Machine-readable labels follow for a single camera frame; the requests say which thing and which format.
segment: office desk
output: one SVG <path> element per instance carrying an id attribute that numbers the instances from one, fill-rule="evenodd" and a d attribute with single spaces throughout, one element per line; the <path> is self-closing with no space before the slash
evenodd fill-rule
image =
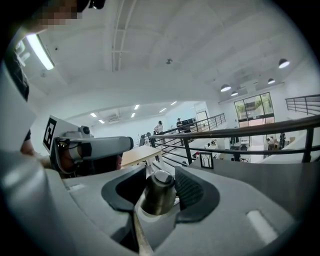
<path id="1" fill-rule="evenodd" d="M 149 159 L 154 158 L 155 156 L 159 156 L 160 166 L 164 170 L 165 163 L 162 158 L 161 149 L 157 149 L 151 146 L 139 146 L 130 151 L 124 152 L 122 156 L 122 167 L 126 166 L 134 166 L 143 161 L 147 161 L 148 165 Z"/>

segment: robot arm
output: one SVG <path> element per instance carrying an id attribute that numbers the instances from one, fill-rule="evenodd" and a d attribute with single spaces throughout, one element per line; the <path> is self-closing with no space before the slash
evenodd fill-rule
<path id="1" fill-rule="evenodd" d="M 95 161 L 112 156 L 119 156 L 134 147 L 131 137 L 93 138 L 87 126 L 78 127 L 74 124 L 50 116 L 43 138 L 43 145 L 50 154 L 52 167 L 65 174 L 74 173 L 81 164 L 90 163 L 95 169 Z M 63 168 L 61 156 L 68 151 L 68 160 L 73 168 Z"/>

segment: person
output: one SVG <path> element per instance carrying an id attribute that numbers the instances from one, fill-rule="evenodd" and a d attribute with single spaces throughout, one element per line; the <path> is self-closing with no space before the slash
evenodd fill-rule
<path id="1" fill-rule="evenodd" d="M 241 155 L 239 153 L 234 153 L 233 157 L 235 162 L 240 162 Z"/>
<path id="2" fill-rule="evenodd" d="M 282 132 L 280 134 L 280 145 L 279 145 L 280 150 L 282 150 L 285 147 L 285 142 L 286 142 L 286 134 Z"/>
<path id="3" fill-rule="evenodd" d="M 180 118 L 178 118 L 178 120 L 177 120 L 178 122 L 176 122 L 176 127 L 180 127 L 180 126 L 182 126 L 182 122 L 181 122 L 181 119 Z"/>
<path id="4" fill-rule="evenodd" d="M 270 139 L 269 144 L 268 144 L 268 150 L 272 151 L 275 150 L 275 141 Z"/>
<path id="5" fill-rule="evenodd" d="M 4 55 L 4 62 L 8 71 L 21 93 L 22 97 L 28 101 L 29 97 L 29 83 L 26 75 L 24 74 L 21 64 L 18 61 L 18 56 L 14 46 L 24 37 L 30 34 L 39 34 L 49 28 L 49 26 L 60 25 L 65 20 L 77 18 L 78 13 L 87 7 L 90 0 L 51 0 L 50 4 L 41 8 L 41 11 L 35 13 L 32 18 L 26 20 L 20 29 L 19 36 L 16 37 L 15 43 L 12 48 L 8 48 Z M 37 158 L 44 168 L 51 169 L 50 157 L 43 157 L 38 154 L 31 142 L 31 131 L 27 133 L 24 142 L 21 146 L 20 152 L 23 155 L 28 155 Z M 78 147 L 78 153 L 81 156 L 81 147 Z M 117 169 L 121 168 L 122 158 L 119 156 L 117 159 Z M 60 162 L 62 167 L 67 170 L 74 166 L 73 161 L 68 150 L 64 150 L 60 155 Z"/>
<path id="6" fill-rule="evenodd" d="M 269 138 L 267 138 L 267 139 L 264 141 L 264 143 L 263 143 L 263 150 L 264 150 L 264 151 L 267 151 L 267 150 L 268 150 L 269 142 L 270 142 L 270 139 L 269 139 Z"/>
<path id="7" fill-rule="evenodd" d="M 154 127 L 154 130 L 157 134 L 162 133 L 164 131 L 164 126 L 162 125 L 161 121 L 159 121 L 156 127 Z"/>

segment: fluorescent light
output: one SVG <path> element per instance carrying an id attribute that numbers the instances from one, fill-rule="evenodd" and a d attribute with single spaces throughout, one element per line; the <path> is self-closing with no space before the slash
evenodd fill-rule
<path id="1" fill-rule="evenodd" d="M 40 43 L 38 36 L 36 34 L 30 34 L 26 36 L 26 39 L 28 40 L 35 54 L 38 56 L 39 60 L 42 62 L 45 68 L 47 70 L 52 70 L 54 68 L 54 65 L 49 59 L 42 44 Z"/>
<path id="2" fill-rule="evenodd" d="M 273 79 L 273 78 L 270 78 L 269 80 L 268 80 L 268 85 L 271 85 L 271 84 L 273 84 L 273 83 L 275 83 L 276 81 Z"/>

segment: staircase railing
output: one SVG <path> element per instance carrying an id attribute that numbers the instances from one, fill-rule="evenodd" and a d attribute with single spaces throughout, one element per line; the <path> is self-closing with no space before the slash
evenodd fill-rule
<path id="1" fill-rule="evenodd" d="M 313 116 L 320 114 L 320 94 L 286 98 L 285 101 L 288 110 Z"/>
<path id="2" fill-rule="evenodd" d="M 162 149 L 165 153 L 170 153 L 174 149 L 185 149 L 186 154 L 181 155 L 175 152 L 171 154 L 186 158 L 188 164 L 192 164 L 195 160 L 192 157 L 191 151 L 199 152 L 211 152 L 211 153 L 224 153 L 224 154 L 241 154 L 241 155 L 286 155 L 286 154 L 298 154 L 303 153 L 302 163 L 310 162 L 311 152 L 320 151 L 320 145 L 313 146 L 314 129 L 320 127 L 320 115 L 282 121 L 276 123 L 269 123 L 257 126 L 249 126 L 242 128 L 232 128 L 232 129 L 218 129 L 213 131 L 203 131 L 203 132 L 189 132 L 189 133 L 176 133 L 176 134 L 159 134 L 150 136 L 152 146 L 165 146 Z M 228 150 L 228 149 L 210 149 L 210 148 L 197 148 L 190 147 L 190 140 L 194 139 L 206 139 L 206 138 L 231 138 L 231 137 L 244 137 L 244 136 L 257 136 L 266 134 L 277 134 L 284 132 L 294 132 L 306 130 L 305 146 L 303 148 L 297 149 L 282 149 L 282 150 Z M 169 139 L 169 141 L 181 140 L 181 145 L 176 145 L 177 143 L 168 144 L 159 143 L 163 139 Z M 183 166 L 187 166 L 187 163 L 182 163 L 174 160 L 173 162 L 179 163 Z"/>
<path id="3" fill-rule="evenodd" d="M 163 152 L 162 157 L 163 158 L 168 159 L 170 161 L 173 161 L 177 164 L 181 164 L 182 166 L 188 166 L 186 163 L 179 162 L 179 161 L 176 161 L 176 160 L 168 157 L 168 154 L 171 154 L 171 155 L 175 155 L 175 156 L 187 159 L 187 157 L 184 155 L 179 155 L 174 152 L 171 152 L 171 151 L 175 150 L 175 148 L 173 147 L 174 145 L 177 145 L 177 147 L 178 146 L 184 147 L 184 145 L 185 145 L 184 140 L 183 139 L 176 139 L 173 137 L 170 137 L 170 139 L 166 140 L 165 138 L 159 138 L 159 136 L 171 136 L 174 134 L 176 134 L 176 135 L 177 134 L 185 134 L 185 135 L 189 134 L 190 135 L 190 134 L 194 134 L 194 133 L 210 132 L 225 122 L 226 122 L 225 114 L 222 113 L 222 114 L 218 114 L 218 115 L 209 117 L 207 119 L 191 122 L 186 125 L 179 126 L 177 128 L 173 128 L 173 129 L 170 129 L 167 131 L 160 132 L 157 135 L 149 136 L 149 139 L 150 139 L 151 145 L 154 148 L 161 148 L 162 149 L 162 152 Z M 164 162 L 170 166 L 173 166 L 170 162 L 168 162 L 166 160 L 164 160 Z"/>

